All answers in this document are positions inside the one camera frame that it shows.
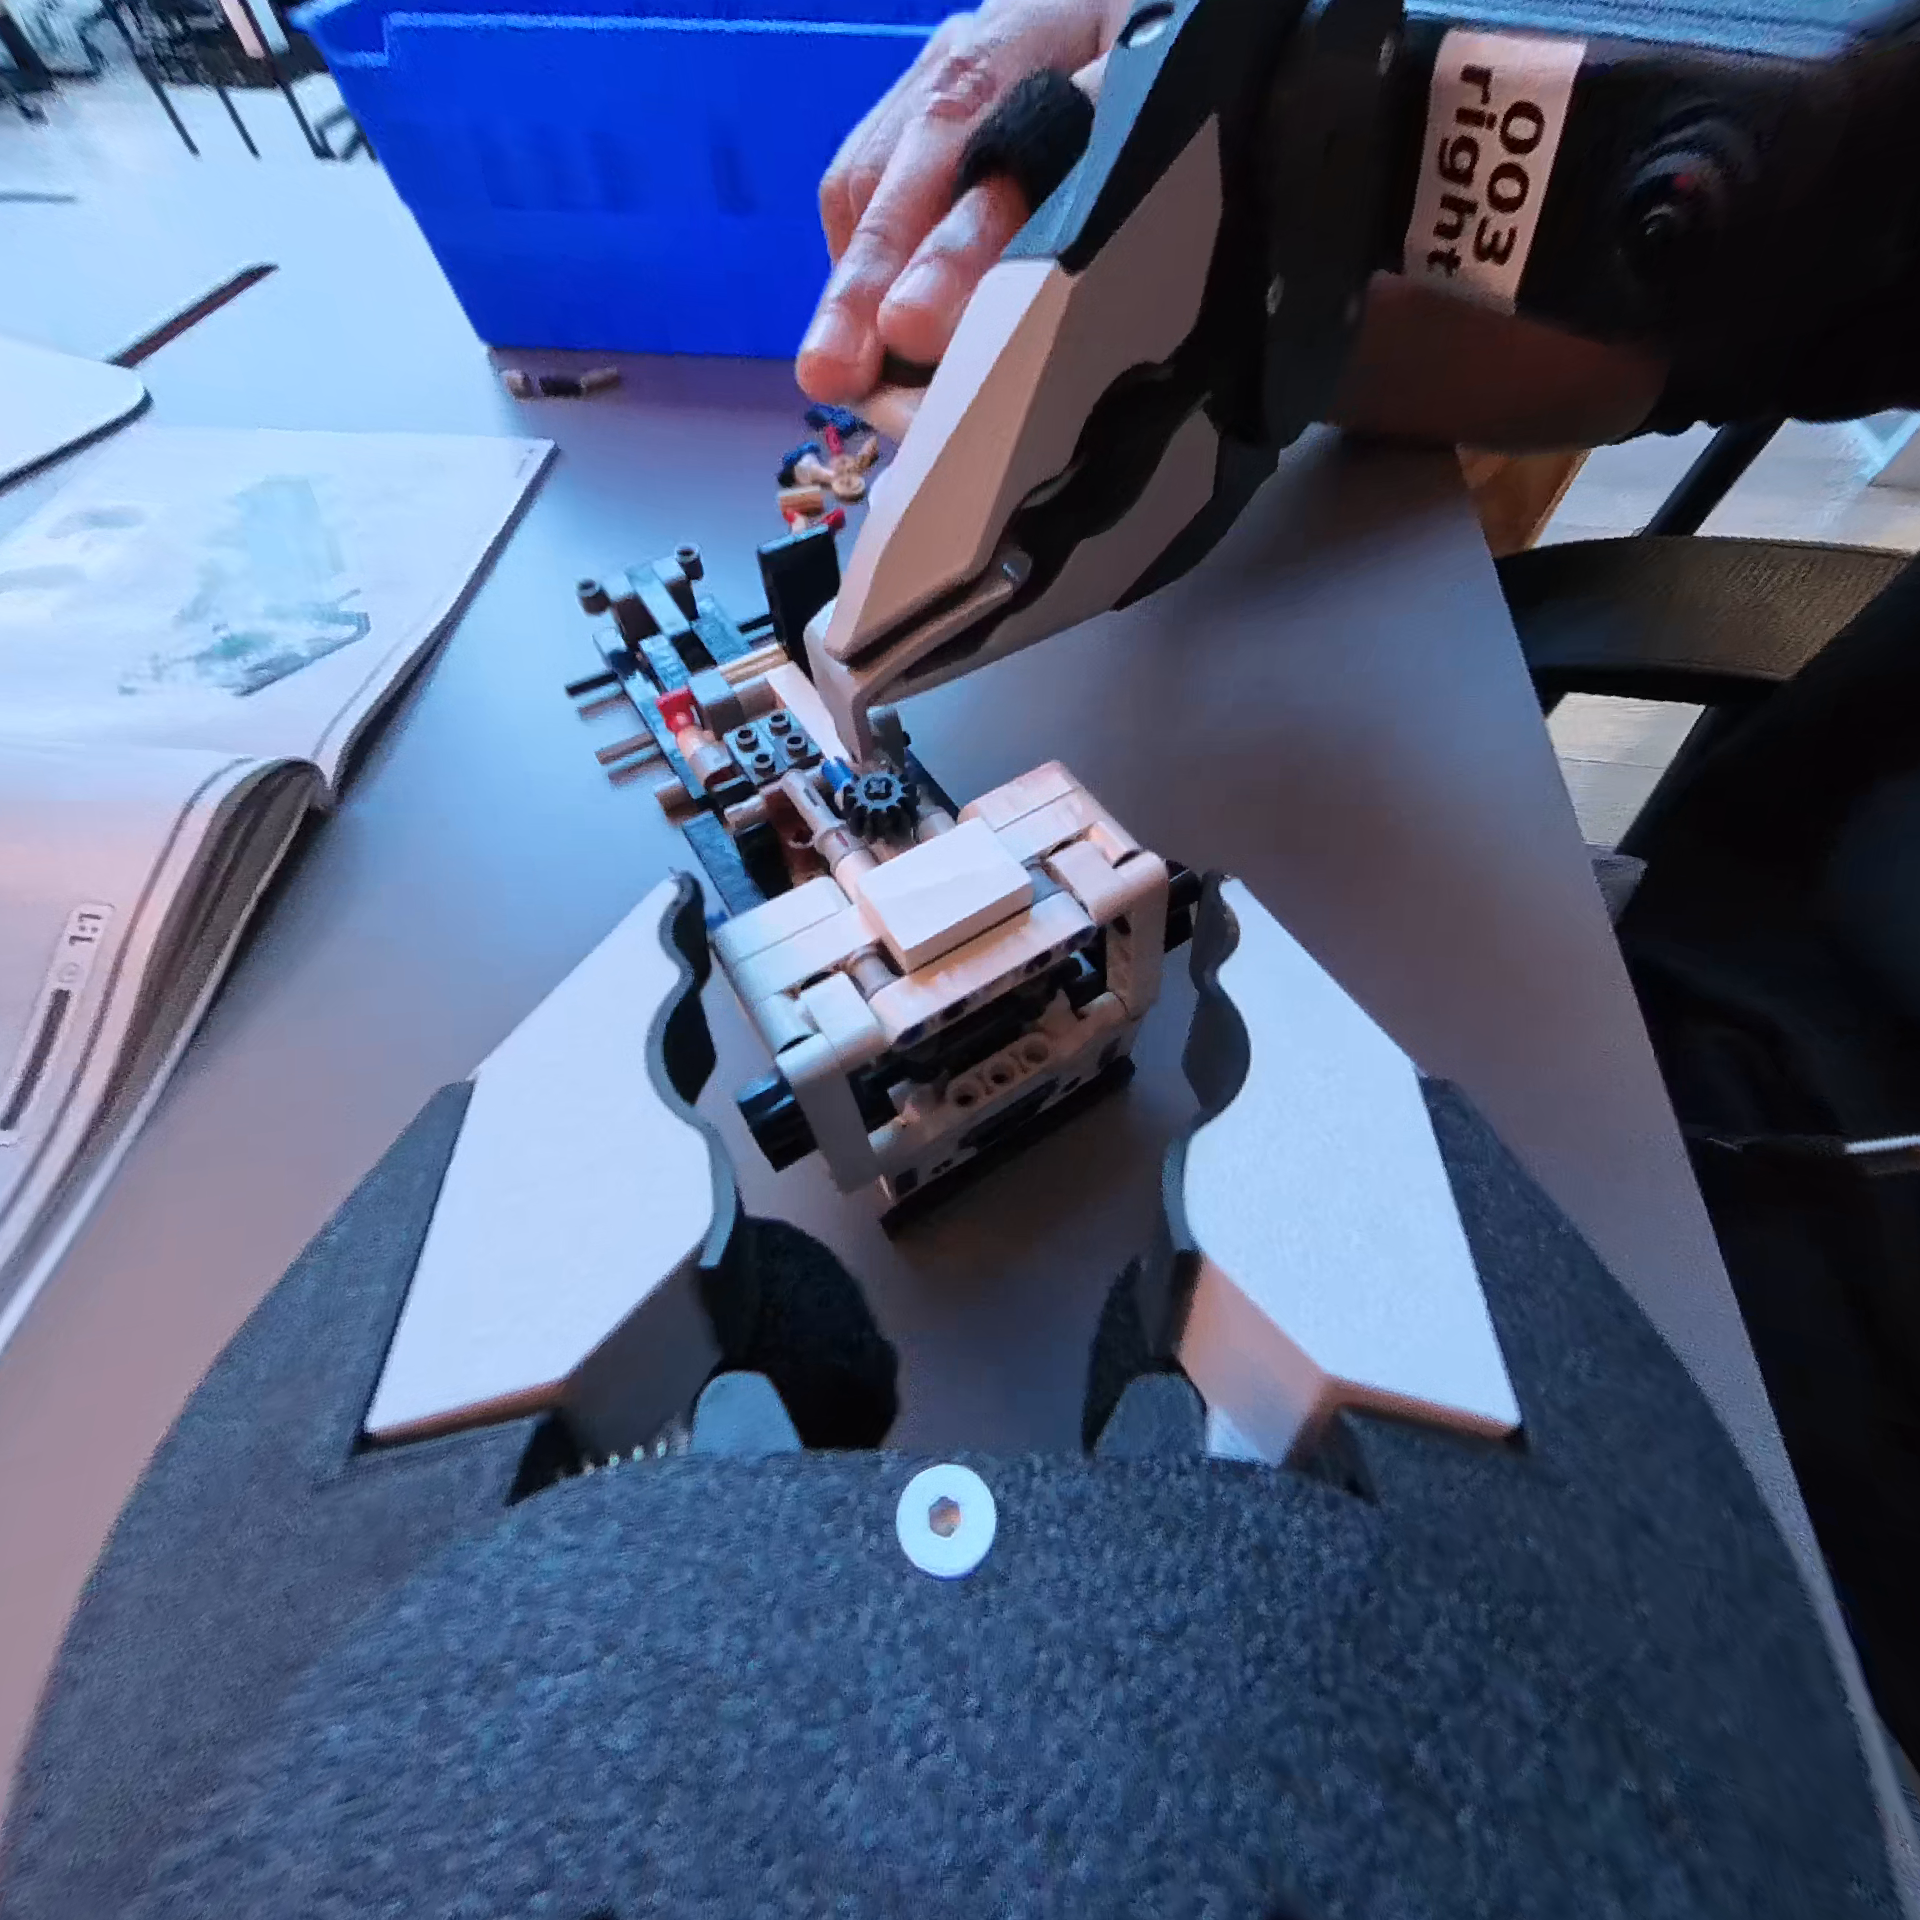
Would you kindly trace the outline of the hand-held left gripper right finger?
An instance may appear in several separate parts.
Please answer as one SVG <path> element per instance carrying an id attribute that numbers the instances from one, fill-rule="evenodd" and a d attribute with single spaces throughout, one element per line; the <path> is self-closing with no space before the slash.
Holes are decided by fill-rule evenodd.
<path id="1" fill-rule="evenodd" d="M 1209 876 L 1191 929 L 1159 1353 L 1207 1449 L 1284 1466 L 1340 1412 L 1504 1442 L 1522 1428 L 1405 1051 L 1256 898 Z"/>

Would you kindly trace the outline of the lego truck chassis model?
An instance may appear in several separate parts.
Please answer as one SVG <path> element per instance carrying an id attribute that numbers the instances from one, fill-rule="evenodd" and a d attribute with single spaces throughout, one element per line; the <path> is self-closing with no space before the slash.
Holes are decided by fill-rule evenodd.
<path id="1" fill-rule="evenodd" d="M 659 770 L 711 884 L 711 954 L 769 1062 L 736 1090 L 760 1157 L 900 1216 L 1127 1083 L 1199 877 L 1057 758 L 959 804 L 892 714 L 871 755 L 843 744 L 805 660 L 843 521 L 760 549 L 751 620 L 695 545 L 581 579 L 599 667 L 568 694 L 632 708 L 599 758 Z"/>

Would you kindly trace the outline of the person's right hand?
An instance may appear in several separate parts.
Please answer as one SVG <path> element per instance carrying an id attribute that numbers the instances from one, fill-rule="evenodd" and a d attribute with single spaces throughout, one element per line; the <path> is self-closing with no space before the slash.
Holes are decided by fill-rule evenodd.
<path id="1" fill-rule="evenodd" d="M 973 289 L 1087 152 L 1123 3 L 949 17 L 821 185 L 833 273 L 801 347 L 810 401 L 888 438 L 916 414 Z"/>

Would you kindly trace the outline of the blue plastic bin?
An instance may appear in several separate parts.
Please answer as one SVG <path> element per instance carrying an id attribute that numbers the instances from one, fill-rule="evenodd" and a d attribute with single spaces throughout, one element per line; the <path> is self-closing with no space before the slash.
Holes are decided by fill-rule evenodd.
<path id="1" fill-rule="evenodd" d="M 343 99 L 493 347 L 797 352 L 821 185 L 981 4 L 305 4 Z"/>

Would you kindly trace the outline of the wooden document holder stand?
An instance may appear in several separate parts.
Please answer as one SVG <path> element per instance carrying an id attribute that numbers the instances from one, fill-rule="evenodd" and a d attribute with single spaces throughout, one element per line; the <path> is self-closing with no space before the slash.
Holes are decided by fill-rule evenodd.
<path id="1" fill-rule="evenodd" d="M 2 488 L 60 462 L 151 404 L 138 372 L 2 339 Z"/>

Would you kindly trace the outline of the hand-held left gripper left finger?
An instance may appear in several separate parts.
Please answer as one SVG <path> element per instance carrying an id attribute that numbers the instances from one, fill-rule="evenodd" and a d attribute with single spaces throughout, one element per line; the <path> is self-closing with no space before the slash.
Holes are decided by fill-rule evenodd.
<path id="1" fill-rule="evenodd" d="M 674 870 L 474 1069 L 365 1440 L 545 1412 L 639 1449 L 691 1410 L 738 1226 L 698 1113 L 707 972 L 704 890 Z"/>

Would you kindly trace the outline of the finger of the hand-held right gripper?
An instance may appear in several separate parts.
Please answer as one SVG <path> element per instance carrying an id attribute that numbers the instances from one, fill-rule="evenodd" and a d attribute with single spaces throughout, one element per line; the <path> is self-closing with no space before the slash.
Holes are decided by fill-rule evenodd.
<path id="1" fill-rule="evenodd" d="M 1201 126 L 1081 273 L 1005 257 L 986 275 L 858 536 L 824 640 L 833 660 L 856 664 L 970 588 L 1109 386 L 1181 347 L 1218 214 L 1218 126 Z"/>
<path id="2" fill-rule="evenodd" d="M 959 609 L 924 620 L 876 664 L 861 665 L 861 705 L 890 705 L 953 682 L 1120 609 L 1207 508 L 1217 454 L 1218 434 L 1212 421 L 1189 417 L 1141 499 L 1115 525 L 1074 545 L 1048 579 L 1035 547 L 1008 547 L 995 555 L 987 576 Z"/>

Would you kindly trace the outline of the pile of small lego pins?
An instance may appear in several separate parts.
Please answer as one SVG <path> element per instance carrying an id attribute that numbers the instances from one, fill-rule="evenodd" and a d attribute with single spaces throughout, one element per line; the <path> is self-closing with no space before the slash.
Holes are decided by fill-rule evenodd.
<path id="1" fill-rule="evenodd" d="M 788 536 L 848 525 L 848 516 L 873 504 L 892 462 L 905 417 L 890 401 L 860 414 L 836 403 L 812 401 L 803 411 L 805 434 L 775 472 L 775 510 Z"/>

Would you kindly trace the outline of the grey lego panel piece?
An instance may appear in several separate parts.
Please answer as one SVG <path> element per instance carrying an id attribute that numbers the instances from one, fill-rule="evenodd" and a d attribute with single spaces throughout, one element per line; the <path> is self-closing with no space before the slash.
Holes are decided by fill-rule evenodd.
<path id="1" fill-rule="evenodd" d="M 905 672 L 899 645 L 885 642 L 860 660 L 841 660 L 828 649 L 836 596 L 825 602 L 805 627 L 805 665 L 828 708 L 841 758 L 858 766 L 905 766 L 907 734 L 892 706 L 893 684 Z"/>

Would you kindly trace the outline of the open instruction booklet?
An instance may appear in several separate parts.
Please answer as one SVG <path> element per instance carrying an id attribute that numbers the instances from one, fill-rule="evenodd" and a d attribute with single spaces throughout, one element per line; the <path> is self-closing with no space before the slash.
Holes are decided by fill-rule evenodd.
<path id="1" fill-rule="evenodd" d="M 4 540 L 4 1332 L 553 453 L 153 430 Z"/>

